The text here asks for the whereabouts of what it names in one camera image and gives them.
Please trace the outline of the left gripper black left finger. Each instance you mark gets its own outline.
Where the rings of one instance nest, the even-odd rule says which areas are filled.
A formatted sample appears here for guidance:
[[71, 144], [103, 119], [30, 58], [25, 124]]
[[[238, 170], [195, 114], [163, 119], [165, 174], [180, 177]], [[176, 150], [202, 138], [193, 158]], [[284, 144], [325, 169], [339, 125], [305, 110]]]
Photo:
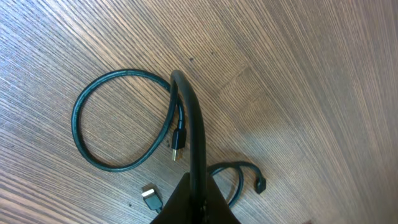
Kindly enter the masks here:
[[182, 176], [161, 212], [151, 221], [151, 224], [173, 223], [199, 223], [199, 194], [189, 172]]

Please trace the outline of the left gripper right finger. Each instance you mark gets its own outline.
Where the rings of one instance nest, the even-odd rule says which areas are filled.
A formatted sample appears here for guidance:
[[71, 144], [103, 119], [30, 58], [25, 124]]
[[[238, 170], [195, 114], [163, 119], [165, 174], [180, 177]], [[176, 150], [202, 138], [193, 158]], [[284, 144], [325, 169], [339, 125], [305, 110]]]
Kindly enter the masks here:
[[206, 223], [240, 224], [210, 174], [206, 176]]

